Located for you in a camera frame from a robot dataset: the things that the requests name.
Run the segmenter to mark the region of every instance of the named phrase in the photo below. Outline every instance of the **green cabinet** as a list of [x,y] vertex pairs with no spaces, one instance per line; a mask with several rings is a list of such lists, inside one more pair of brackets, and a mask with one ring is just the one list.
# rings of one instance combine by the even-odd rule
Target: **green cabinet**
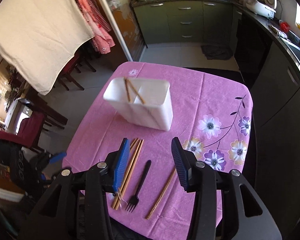
[[201,15],[168,16],[172,42],[202,41],[203,22]]
[[232,5],[203,2],[203,41],[210,44],[229,45]]
[[162,2],[134,8],[146,44],[170,42],[165,4]]
[[202,15],[201,1],[171,1],[166,7],[168,15]]

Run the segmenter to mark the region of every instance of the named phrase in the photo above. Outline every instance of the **red checkered cloth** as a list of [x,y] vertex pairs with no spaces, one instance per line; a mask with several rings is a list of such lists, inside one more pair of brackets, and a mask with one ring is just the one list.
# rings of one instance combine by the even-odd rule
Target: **red checkered cloth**
[[108,33],[111,27],[100,13],[96,0],[77,1],[83,16],[95,34],[92,39],[94,46],[101,54],[109,53],[110,47],[113,47],[115,43]]

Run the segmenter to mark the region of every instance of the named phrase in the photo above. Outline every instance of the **white towel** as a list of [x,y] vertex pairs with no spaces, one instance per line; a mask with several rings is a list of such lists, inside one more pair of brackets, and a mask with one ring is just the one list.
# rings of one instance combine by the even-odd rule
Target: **white towel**
[[0,54],[46,95],[74,52],[94,37],[75,0],[3,0]]

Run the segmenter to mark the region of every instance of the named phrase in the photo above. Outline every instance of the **tiled floor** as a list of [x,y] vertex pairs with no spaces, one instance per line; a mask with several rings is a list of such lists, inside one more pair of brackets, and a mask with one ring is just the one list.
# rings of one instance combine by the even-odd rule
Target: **tiled floor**
[[[83,117],[113,73],[104,65],[102,58],[95,59],[90,63],[97,70],[95,73],[87,66],[80,67],[81,73],[77,73],[75,70],[71,73],[71,76],[85,88],[84,91],[79,90],[77,86],[65,79],[69,91],[56,82],[55,88],[46,96],[42,96],[49,106],[68,118],[64,130],[45,126],[50,131],[41,133],[38,145],[53,154],[67,150]],[[51,175],[60,168],[61,162],[48,165],[45,173]]]
[[[200,44],[194,43],[170,43],[149,46],[140,61],[178,67],[239,71],[233,57],[226,61],[207,60],[201,51]],[[55,88],[46,96],[43,96],[49,106],[68,118],[68,123],[64,130],[56,127],[46,127],[50,131],[43,131],[41,134],[38,145],[53,154],[67,150],[81,120],[113,73],[106,67],[106,63],[103,62],[102,58],[91,61],[91,64],[97,72],[93,73],[87,66],[82,66],[80,67],[81,73],[77,73],[74,70],[71,74],[85,88],[84,91],[79,90],[73,83],[65,80],[70,91],[66,91],[64,87],[56,83]],[[45,174],[52,175],[60,169],[61,162],[48,165]]]
[[146,49],[143,62],[191,68],[214,68],[239,71],[234,57],[229,60],[208,60],[202,53],[199,43],[161,43]]

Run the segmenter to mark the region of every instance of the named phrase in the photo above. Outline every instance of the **pink tablecloth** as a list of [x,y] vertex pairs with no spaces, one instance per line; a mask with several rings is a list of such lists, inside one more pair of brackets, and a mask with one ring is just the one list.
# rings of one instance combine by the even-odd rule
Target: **pink tablecloth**
[[[173,121],[170,131],[128,123],[107,102],[103,93],[116,77],[164,79],[170,82]],[[174,168],[171,140],[179,137],[183,147],[224,172],[242,171],[250,135],[252,100],[248,89],[237,82],[185,68],[126,62],[120,65],[103,87],[77,129],[63,166],[73,172],[88,170],[119,149],[124,137],[145,140],[124,199],[134,193],[147,160],[152,161],[140,202],[133,213],[111,208],[109,215],[134,231],[153,240],[186,239],[194,194],[187,194],[175,175],[160,204],[149,220],[145,217]],[[217,221],[222,217],[221,196],[217,195]]]

